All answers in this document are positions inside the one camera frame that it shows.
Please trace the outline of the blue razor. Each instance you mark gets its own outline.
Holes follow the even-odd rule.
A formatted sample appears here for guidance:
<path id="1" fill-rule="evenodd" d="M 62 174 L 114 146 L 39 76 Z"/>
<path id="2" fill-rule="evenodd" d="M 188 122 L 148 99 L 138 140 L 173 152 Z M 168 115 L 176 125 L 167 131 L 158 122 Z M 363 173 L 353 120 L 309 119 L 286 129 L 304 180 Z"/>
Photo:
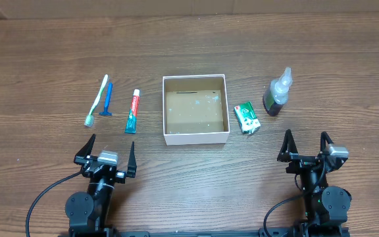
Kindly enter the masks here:
<path id="1" fill-rule="evenodd" d="M 111 116 L 112 115 L 112 113 L 109 112 L 109 105 L 110 105 L 110 102 L 111 102 L 112 90 L 113 90 L 113 83 L 110 82 L 109 86 L 108 86 L 106 98 L 105 98 L 105 103 L 104 103 L 104 106 L 103 106 L 103 111 L 99 113 L 99 115 L 101 115 L 101 116 L 107 117 L 107 116 Z"/>

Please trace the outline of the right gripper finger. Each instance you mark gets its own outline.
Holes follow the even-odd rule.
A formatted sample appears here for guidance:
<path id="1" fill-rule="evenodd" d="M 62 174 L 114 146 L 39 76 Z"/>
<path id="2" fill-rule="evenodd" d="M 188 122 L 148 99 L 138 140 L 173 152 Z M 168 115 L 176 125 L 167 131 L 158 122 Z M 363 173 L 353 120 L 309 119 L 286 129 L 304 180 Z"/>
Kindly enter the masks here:
<path id="1" fill-rule="evenodd" d="M 332 144 L 333 141 L 331 140 L 327 132 L 322 132 L 320 135 L 320 151 L 329 151 L 329 149 L 332 147 Z"/>
<path id="2" fill-rule="evenodd" d="M 284 141 L 280 149 L 280 154 L 294 153 L 298 154 L 298 150 L 290 129 L 287 129 L 284 136 Z"/>

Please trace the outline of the clear bottle dark liquid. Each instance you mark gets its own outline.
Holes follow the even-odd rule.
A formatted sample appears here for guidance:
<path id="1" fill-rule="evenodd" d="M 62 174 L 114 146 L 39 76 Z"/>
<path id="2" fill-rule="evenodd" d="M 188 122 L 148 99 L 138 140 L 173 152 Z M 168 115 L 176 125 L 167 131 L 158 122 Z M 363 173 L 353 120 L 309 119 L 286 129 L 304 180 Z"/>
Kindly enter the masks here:
<path id="1" fill-rule="evenodd" d="M 284 73 L 269 84 L 263 95 L 263 105 L 266 112 L 274 117 L 278 115 L 282 107 L 288 102 L 289 90 L 293 83 L 291 67 L 286 67 Z"/>

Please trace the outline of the red green toothpaste tube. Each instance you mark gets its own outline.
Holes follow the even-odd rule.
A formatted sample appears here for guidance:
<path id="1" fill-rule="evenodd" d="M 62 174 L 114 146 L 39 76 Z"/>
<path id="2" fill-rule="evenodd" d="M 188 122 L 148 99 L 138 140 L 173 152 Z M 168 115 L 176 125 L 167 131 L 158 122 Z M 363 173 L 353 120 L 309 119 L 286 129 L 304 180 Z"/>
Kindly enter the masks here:
<path id="1" fill-rule="evenodd" d="M 135 134 L 136 133 L 136 117 L 139 108 L 140 90 L 135 89 L 133 92 L 132 102 L 130 110 L 128 113 L 128 120 L 126 123 L 125 133 Z"/>

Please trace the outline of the green soap bar packet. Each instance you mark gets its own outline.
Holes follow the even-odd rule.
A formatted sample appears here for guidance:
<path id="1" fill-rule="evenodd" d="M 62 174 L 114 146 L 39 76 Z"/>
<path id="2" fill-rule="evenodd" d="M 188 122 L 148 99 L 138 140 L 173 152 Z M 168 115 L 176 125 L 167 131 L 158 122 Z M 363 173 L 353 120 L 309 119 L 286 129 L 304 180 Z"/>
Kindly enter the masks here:
<path id="1" fill-rule="evenodd" d="M 244 134 L 252 134 L 261 127 L 250 101 L 236 105 L 234 112 Z"/>

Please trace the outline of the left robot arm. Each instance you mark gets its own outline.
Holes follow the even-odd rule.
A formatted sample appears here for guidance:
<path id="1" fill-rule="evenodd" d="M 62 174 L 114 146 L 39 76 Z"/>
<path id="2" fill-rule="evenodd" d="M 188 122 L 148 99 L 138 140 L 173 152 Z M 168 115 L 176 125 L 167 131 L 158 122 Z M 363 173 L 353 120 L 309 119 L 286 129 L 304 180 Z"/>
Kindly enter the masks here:
<path id="1" fill-rule="evenodd" d="M 120 171 L 117 152 L 103 150 L 98 156 L 91 154 L 95 138 L 92 135 L 74 157 L 74 163 L 81 166 L 80 175 L 89 178 L 89 185 L 85 192 L 76 192 L 66 201 L 70 236 L 120 236 L 115 227 L 107 224 L 114 185 L 136 176 L 134 145 L 130 148 L 127 170 Z"/>

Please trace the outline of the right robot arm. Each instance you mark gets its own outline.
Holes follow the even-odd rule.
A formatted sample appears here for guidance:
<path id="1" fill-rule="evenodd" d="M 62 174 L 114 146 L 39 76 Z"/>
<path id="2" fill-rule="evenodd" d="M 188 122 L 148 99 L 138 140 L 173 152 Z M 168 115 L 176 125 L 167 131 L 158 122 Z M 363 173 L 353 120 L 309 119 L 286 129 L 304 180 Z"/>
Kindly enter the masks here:
<path id="1" fill-rule="evenodd" d="M 277 160 L 287 163 L 286 172 L 300 177 L 299 185 L 306 219 L 295 221 L 288 236 L 348 236 L 342 227 L 347 221 L 351 194 L 328 184 L 326 175 L 336 171 L 349 158 L 346 147 L 336 145 L 326 132 L 320 135 L 317 155 L 300 155 L 291 130 L 286 130 Z"/>

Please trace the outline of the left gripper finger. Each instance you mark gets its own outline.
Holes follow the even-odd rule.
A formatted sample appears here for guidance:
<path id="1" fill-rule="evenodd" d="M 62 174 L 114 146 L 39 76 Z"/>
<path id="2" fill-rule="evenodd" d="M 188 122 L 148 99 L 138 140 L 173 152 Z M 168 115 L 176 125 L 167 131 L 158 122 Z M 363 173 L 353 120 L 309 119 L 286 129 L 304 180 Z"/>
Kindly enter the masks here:
<path id="1" fill-rule="evenodd" d="M 136 170 L 137 170 L 136 158 L 135 158 L 135 153 L 134 153 L 134 145 L 135 143 L 132 142 L 132 145 L 130 148 L 130 156 L 128 160 L 127 173 L 136 173 Z"/>
<path id="2" fill-rule="evenodd" d="M 88 155 L 91 155 L 91 151 L 93 149 L 93 145 L 95 142 L 96 134 L 92 134 L 88 142 L 84 145 L 84 147 L 77 152 L 75 158 L 86 158 Z"/>

